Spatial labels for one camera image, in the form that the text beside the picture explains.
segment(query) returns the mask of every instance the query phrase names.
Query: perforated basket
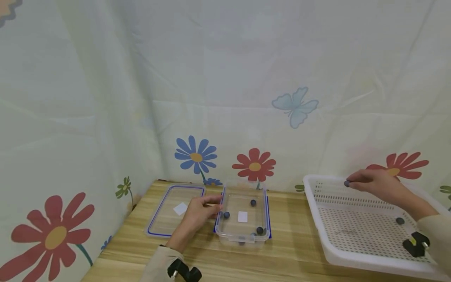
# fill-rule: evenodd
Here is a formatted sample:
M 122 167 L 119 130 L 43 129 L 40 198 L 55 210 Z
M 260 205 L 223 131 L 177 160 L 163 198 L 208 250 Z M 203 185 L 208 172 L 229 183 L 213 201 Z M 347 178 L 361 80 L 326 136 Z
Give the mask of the perforated basket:
M 347 188 L 344 181 L 333 176 L 304 177 L 305 194 L 329 263 L 451 281 L 428 254 L 414 258 L 402 246 L 417 231 L 416 222 L 404 210 Z M 449 213 L 423 190 L 406 186 L 438 212 Z M 405 220 L 403 225 L 396 223 L 398 217 Z

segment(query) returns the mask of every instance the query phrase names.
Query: white square paper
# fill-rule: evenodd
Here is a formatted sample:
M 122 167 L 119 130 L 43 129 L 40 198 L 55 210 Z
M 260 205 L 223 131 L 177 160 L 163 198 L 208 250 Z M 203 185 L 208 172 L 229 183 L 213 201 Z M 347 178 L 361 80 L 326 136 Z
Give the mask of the white square paper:
M 186 209 L 188 208 L 185 203 L 180 203 L 177 207 L 174 208 L 174 211 L 180 216 L 186 212 Z
M 248 222 L 248 213 L 247 212 L 238 212 L 238 222 Z

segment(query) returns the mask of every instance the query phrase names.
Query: hand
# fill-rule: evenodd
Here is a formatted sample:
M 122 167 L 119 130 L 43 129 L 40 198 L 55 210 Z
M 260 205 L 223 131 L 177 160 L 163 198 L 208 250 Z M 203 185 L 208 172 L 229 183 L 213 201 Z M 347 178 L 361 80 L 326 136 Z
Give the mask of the hand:
M 202 228 L 208 219 L 216 218 L 218 212 L 221 211 L 222 205 L 219 205 L 221 199 L 222 195 L 192 198 L 182 222 L 172 233 L 166 247 L 183 253 L 194 234 Z
M 371 193 L 382 201 L 400 207 L 416 221 L 438 214 L 428 202 L 412 193 L 385 170 L 361 169 L 347 180 L 350 181 L 349 187 Z
M 361 169 L 351 174 L 349 187 L 371 193 L 395 206 L 400 206 L 412 192 L 385 170 Z

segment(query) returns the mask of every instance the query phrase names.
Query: table surface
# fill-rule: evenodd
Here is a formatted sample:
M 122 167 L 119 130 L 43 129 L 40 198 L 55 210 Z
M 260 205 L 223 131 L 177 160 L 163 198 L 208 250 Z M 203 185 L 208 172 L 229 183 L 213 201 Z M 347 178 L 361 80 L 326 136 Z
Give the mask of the table surface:
M 95 261 L 83 282 L 139 281 L 153 252 L 166 239 L 148 237 L 144 228 L 171 182 L 155 181 Z M 207 186 L 207 194 L 222 189 Z M 223 246 L 207 223 L 184 253 L 186 263 L 202 272 L 203 282 L 429 281 L 330 265 L 321 247 L 306 197 L 268 191 L 273 238 L 260 250 Z

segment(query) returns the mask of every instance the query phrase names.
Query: sleeve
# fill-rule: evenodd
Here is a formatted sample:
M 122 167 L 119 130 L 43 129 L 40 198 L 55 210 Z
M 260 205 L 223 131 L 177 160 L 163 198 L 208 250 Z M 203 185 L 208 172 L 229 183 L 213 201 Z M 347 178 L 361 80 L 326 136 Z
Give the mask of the sleeve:
M 167 247 L 158 247 L 147 263 L 139 282 L 174 281 L 175 278 L 169 277 L 167 269 L 176 259 L 184 261 L 181 253 Z
M 434 215 L 418 221 L 419 231 L 431 241 L 428 253 L 451 277 L 451 217 Z

